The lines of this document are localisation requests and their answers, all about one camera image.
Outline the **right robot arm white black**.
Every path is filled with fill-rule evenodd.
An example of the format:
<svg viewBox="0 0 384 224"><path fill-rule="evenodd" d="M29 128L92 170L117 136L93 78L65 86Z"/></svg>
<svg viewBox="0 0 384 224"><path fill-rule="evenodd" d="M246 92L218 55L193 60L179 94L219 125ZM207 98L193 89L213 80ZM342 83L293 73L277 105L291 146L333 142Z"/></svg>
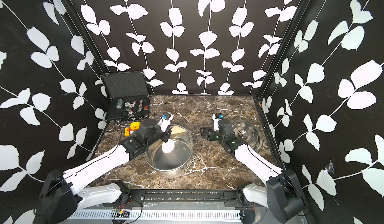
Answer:
<svg viewBox="0 0 384 224"><path fill-rule="evenodd" d="M246 204L263 206L284 224L293 217L309 213L300 181L292 170L270 163L253 148L263 144L260 130L247 121L215 119L213 127L200 128L202 139L217 141L225 152L248 167L264 184L247 184L238 194Z"/></svg>

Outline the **white plastic ladle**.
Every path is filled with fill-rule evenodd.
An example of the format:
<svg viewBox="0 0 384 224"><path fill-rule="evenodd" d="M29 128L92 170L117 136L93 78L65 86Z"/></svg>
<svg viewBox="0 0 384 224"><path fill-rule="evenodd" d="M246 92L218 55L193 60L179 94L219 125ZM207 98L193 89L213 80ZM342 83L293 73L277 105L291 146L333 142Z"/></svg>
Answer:
<svg viewBox="0 0 384 224"><path fill-rule="evenodd" d="M167 142L162 143L162 151L165 154L171 153L175 148L175 142L172 138L169 138Z"/></svg>

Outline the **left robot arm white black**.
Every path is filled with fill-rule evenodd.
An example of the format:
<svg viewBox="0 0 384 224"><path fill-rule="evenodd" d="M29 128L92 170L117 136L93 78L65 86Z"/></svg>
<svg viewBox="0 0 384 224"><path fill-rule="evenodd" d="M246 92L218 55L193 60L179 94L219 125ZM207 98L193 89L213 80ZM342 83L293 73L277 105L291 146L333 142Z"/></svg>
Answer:
<svg viewBox="0 0 384 224"><path fill-rule="evenodd" d="M157 141L167 142L172 118L171 114L163 114L159 121L146 119L132 135L95 159L64 172L50 172L33 209L36 217L44 224L58 224L70 217L85 206L86 199L80 192L91 182L142 155Z"/></svg>

